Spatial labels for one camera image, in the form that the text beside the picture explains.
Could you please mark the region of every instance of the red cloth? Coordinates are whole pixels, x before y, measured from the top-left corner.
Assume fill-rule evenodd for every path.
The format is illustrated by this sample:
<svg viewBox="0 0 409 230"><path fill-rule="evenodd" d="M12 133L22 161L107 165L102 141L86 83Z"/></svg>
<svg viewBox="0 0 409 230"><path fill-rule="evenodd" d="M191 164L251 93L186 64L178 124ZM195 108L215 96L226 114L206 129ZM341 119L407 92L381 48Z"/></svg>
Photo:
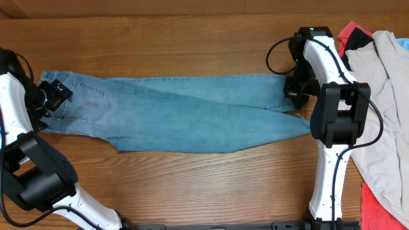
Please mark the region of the red cloth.
<svg viewBox="0 0 409 230"><path fill-rule="evenodd" d="M339 35L337 37L338 40L340 41L340 43L339 43L339 52L338 52L340 57L342 57L344 55L344 49L345 49L346 42L350 38L350 35L352 34L352 31L355 28L359 28L365 34L367 34L369 36L372 36L371 32L369 32L366 29L362 28L360 25L356 24L354 21L350 21L350 23L348 23L348 25L345 26L345 28L339 33Z"/></svg>
<svg viewBox="0 0 409 230"><path fill-rule="evenodd" d="M376 200L366 183L362 184L362 230L407 230Z"/></svg>

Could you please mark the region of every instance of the beige cloth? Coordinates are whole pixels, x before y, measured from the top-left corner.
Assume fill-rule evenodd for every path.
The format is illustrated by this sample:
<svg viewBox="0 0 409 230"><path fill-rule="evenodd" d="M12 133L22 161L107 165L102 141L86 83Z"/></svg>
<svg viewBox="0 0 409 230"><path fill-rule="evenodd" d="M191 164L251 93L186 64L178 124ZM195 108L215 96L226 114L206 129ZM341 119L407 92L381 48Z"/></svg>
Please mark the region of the beige cloth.
<svg viewBox="0 0 409 230"><path fill-rule="evenodd" d="M380 204L409 228L409 52L388 31L377 31L372 38L374 42L346 55L351 74L370 85L385 130L376 144L353 150L352 158ZM357 144L372 141L378 131L378 118L369 109Z"/></svg>

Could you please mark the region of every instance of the light blue fabric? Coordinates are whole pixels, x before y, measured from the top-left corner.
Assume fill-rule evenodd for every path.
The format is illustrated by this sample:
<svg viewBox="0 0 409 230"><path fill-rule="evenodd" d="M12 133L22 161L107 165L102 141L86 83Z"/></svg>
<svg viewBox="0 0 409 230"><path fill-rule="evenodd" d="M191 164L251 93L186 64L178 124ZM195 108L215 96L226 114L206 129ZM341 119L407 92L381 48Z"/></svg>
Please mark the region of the light blue fabric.
<svg viewBox="0 0 409 230"><path fill-rule="evenodd" d="M396 39L398 44L400 44L406 50L409 50L409 38L398 38Z"/></svg>
<svg viewBox="0 0 409 230"><path fill-rule="evenodd" d="M230 153L309 134L309 121L283 112L284 76L97 78L44 72L73 91L46 132L109 141L119 151Z"/></svg>

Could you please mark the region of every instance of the black fabric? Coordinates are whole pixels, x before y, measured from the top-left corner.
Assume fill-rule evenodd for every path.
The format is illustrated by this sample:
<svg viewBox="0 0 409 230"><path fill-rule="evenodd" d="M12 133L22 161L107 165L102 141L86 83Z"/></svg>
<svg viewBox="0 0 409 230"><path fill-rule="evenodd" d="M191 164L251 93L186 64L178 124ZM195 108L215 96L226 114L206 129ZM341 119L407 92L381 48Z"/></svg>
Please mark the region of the black fabric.
<svg viewBox="0 0 409 230"><path fill-rule="evenodd" d="M351 71L351 67L350 64L348 63L348 56L346 56L345 51L357 50L358 48L362 48L372 41L373 41L372 37L369 36L368 34L365 34L365 32L363 32L359 28L356 27L352 31L350 37L348 38L348 41L346 41L344 55L341 57L341 60L343 61L347 70Z"/></svg>

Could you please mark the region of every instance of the brown tabletop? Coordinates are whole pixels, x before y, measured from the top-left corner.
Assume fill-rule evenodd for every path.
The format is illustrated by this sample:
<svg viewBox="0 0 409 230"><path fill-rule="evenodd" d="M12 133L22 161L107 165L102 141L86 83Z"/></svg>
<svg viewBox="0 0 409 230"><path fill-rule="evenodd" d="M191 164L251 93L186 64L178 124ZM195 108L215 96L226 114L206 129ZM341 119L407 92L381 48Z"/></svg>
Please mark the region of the brown tabletop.
<svg viewBox="0 0 409 230"><path fill-rule="evenodd" d="M409 14L340 13L233 16L106 17L0 20L0 47L23 54L39 81L44 70L98 77L268 73L265 54L300 26L328 26L336 36L354 20L370 31L409 37ZM286 45L271 57L294 63ZM315 100L300 113L309 118ZM310 136L232 154L118 153L90 137L41 134L71 161L79 183L135 224L269 223L300 220L313 194L318 152ZM360 220L362 178L350 160L343 192L345 220ZM6 202L10 215L26 213ZM75 229L53 215L30 229ZM0 229L13 229L0 218Z"/></svg>

